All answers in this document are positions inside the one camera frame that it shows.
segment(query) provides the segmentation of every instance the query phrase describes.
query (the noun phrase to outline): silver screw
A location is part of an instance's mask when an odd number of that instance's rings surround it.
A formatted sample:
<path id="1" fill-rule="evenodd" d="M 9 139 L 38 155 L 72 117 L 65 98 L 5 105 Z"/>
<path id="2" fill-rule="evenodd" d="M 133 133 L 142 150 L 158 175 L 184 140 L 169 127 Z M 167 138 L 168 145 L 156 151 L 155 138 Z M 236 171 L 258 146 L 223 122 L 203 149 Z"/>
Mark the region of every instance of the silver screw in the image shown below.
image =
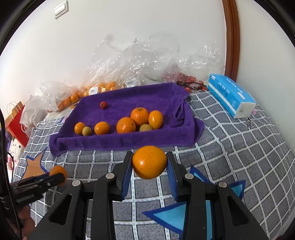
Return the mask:
<path id="1" fill-rule="evenodd" d="M 227 187 L 226 182 L 222 182 L 222 181 L 219 182 L 218 185 L 219 185 L 220 187 L 223 187 L 223 188 Z"/>
<path id="2" fill-rule="evenodd" d="M 185 176 L 185 178 L 187 178 L 187 179 L 193 179 L 193 178 L 194 178 L 193 174 L 191 174 L 191 173 L 187 173 L 187 174 L 184 175 L 184 176 Z"/>
<path id="3" fill-rule="evenodd" d="M 112 179 L 114 176 L 115 176 L 115 174 L 113 174 L 113 173 L 106 174 L 107 179 Z"/>
<path id="4" fill-rule="evenodd" d="M 74 187 L 77 187 L 77 186 L 79 186 L 80 185 L 80 180 L 75 180 L 75 181 L 73 181 L 72 182 L 72 185 L 74 186 Z"/>

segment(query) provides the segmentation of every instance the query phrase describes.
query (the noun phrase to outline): small green fruit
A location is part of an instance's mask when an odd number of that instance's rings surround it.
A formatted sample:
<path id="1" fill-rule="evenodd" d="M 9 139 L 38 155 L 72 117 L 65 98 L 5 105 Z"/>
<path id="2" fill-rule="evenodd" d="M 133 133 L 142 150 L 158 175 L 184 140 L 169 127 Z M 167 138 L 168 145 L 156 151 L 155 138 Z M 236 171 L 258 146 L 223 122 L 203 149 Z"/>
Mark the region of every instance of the small green fruit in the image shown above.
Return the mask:
<path id="1" fill-rule="evenodd" d="M 143 124 L 139 128 L 140 132 L 151 131 L 151 130 L 152 130 L 152 127 L 149 124 Z"/>
<path id="2" fill-rule="evenodd" d="M 84 127 L 83 128 L 83 130 L 82 130 L 82 134 L 83 134 L 83 136 L 89 136 L 89 135 L 91 135 L 91 133 L 92 133 L 92 130 L 91 130 L 91 128 L 90 127 Z"/>

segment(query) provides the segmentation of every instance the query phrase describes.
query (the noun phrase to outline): gray checkered blanket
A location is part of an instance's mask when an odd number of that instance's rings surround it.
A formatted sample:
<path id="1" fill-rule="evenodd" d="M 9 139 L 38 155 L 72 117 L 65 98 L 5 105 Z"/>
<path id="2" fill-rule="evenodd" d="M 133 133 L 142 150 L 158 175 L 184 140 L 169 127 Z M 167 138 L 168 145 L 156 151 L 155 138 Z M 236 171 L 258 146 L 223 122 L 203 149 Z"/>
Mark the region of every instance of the gray checkered blanket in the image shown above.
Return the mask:
<path id="1" fill-rule="evenodd" d="M 213 183 L 246 180 L 243 202 L 273 239 L 295 205 L 294 154 L 259 106 L 250 120 L 233 119 L 210 93 L 191 94 L 188 101 L 194 116 L 205 122 L 201 138 L 193 147 L 174 146 L 163 150 L 172 151 L 188 171 L 193 165 Z M 45 149 L 42 166 L 48 171 L 55 164 L 63 166 L 68 172 L 67 184 L 75 179 L 96 180 L 123 161 L 127 150 L 69 151 L 53 157 L 47 148 L 49 137 L 62 124 L 62 119 L 42 121 L 33 129 L 16 167 L 15 181 L 25 170 L 26 156 L 34 158 Z M 42 199 L 31 204 L 31 216 L 36 224 L 66 187 L 49 189 Z M 166 172 L 152 180 L 142 180 L 132 173 L 126 200 L 114 202 L 117 240 L 178 239 L 178 234 L 142 214 L 173 203 Z M 90 201 L 86 239 L 90 239 L 91 207 Z"/>

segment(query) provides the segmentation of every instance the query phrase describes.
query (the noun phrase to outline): purple towel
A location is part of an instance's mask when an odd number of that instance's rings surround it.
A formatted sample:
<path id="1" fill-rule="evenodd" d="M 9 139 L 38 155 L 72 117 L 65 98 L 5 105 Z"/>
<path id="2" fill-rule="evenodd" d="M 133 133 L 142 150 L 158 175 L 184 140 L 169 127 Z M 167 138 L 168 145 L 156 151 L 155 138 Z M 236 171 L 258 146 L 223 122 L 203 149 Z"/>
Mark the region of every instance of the purple towel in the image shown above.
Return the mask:
<path id="1" fill-rule="evenodd" d="M 59 156 L 69 150 L 123 150 L 146 145 L 193 146 L 204 130 L 204 122 L 194 118 L 186 98 L 188 92 L 175 83 L 163 83 L 125 88 L 83 98 L 65 120 L 59 133 L 50 137 L 52 155 Z M 100 109 L 102 101 L 108 108 Z M 118 134 L 116 124 L 122 117 L 130 117 L 136 107 L 149 112 L 159 110 L 164 123 L 158 130 Z M 110 125 L 110 134 L 95 135 L 94 126 L 100 121 Z M 78 122 L 91 127 L 91 136 L 74 132 Z"/>

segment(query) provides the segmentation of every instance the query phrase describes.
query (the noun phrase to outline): wall switch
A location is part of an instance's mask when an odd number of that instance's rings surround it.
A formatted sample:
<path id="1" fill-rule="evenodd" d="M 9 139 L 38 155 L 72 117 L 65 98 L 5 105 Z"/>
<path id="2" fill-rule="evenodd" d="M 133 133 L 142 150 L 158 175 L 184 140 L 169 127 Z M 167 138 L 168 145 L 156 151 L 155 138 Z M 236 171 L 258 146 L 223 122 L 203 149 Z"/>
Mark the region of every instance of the wall switch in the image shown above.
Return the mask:
<path id="1" fill-rule="evenodd" d="M 69 11 L 69 2 L 65 1 L 54 9 L 54 18 L 58 19 Z"/>

